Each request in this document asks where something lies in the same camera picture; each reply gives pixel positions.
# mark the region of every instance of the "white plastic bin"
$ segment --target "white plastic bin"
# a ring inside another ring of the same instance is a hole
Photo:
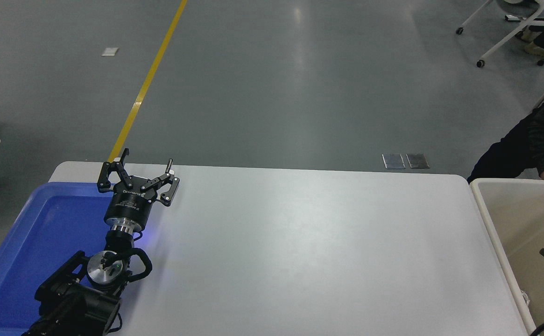
[[[544,181],[476,179],[471,189],[531,332],[544,322],[544,257],[539,254],[544,247]],[[520,290],[530,298],[529,309]]]

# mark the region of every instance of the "yellow floor line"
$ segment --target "yellow floor line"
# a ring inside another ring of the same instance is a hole
[[[141,107],[141,103],[143,102],[143,98],[145,98],[145,94],[148,92],[149,86],[152,83],[152,79],[154,79],[154,75],[156,74],[156,71],[158,70],[159,63],[162,60],[162,56],[166,51],[166,47],[168,47],[170,39],[172,38],[172,34],[174,33],[176,25],[178,24],[178,21],[180,20],[180,15],[182,15],[184,6],[186,4],[187,4],[187,0],[182,0],[180,2],[180,6],[178,6],[178,10],[176,11],[176,14],[174,15],[174,19],[172,19],[172,23],[170,24],[170,27],[168,28],[168,32],[166,33],[166,36],[163,38],[162,44],[160,45],[160,48],[158,50],[158,54],[156,55],[156,58],[154,59],[154,63],[152,63],[152,67],[149,69],[148,75],[145,77],[145,81],[143,82],[143,85],[141,86],[141,90],[139,90],[139,94],[137,94],[137,98],[135,99],[135,103],[133,104],[133,107],[131,108],[131,112],[129,112],[127,120],[125,121],[124,126],[122,126],[122,130],[120,130],[120,134],[118,134],[118,139],[116,140],[116,143],[114,144],[114,147],[112,148],[112,152],[110,153],[108,162],[112,162],[114,158],[118,157],[118,155],[120,154],[120,150],[122,149],[122,146],[124,145],[124,142],[127,139],[128,132],[129,130],[131,130],[131,126],[133,126],[133,122],[135,121],[135,117],[137,117],[137,113],[139,112],[139,108]]]

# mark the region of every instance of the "blue plastic tray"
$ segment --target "blue plastic tray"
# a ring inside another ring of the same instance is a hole
[[[75,252],[103,249],[111,197],[94,183],[52,182],[33,191],[0,247],[0,336],[20,336],[37,321],[37,287]]]

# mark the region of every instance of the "epoxy floor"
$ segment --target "epoxy floor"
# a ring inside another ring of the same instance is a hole
[[[189,0],[128,162],[384,172],[382,153],[423,153],[400,172],[466,177],[544,92],[519,40],[475,67],[514,25],[492,4],[456,35],[482,3]],[[107,160],[179,4],[0,1],[0,242],[58,164]]]

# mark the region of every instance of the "shoe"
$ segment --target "shoe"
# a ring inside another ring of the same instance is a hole
[[[529,43],[533,42],[533,40],[535,40],[535,38],[539,36],[539,34],[541,34],[541,32],[532,32],[531,30],[526,29],[523,30],[523,34],[520,34],[519,38],[521,39],[521,41]]]
[[[528,45],[526,45],[524,48],[524,51],[530,55],[537,55],[544,58],[544,49],[541,47],[538,47],[535,45],[535,43],[531,42]]]

